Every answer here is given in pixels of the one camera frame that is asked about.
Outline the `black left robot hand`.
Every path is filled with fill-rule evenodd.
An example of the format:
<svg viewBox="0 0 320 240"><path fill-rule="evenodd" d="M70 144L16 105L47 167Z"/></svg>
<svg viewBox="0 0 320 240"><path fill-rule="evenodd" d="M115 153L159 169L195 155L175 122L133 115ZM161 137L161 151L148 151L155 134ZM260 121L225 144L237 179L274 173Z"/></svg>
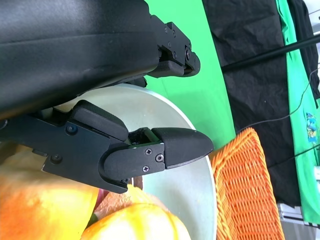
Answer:
<svg viewBox="0 0 320 240"><path fill-rule="evenodd" d="M3 0L0 3L0 139L46 158L43 170L114 193L128 180L187 165L214 148L187 128L129 132L80 100L85 92L143 79L192 77L189 38L143 0Z"/></svg>

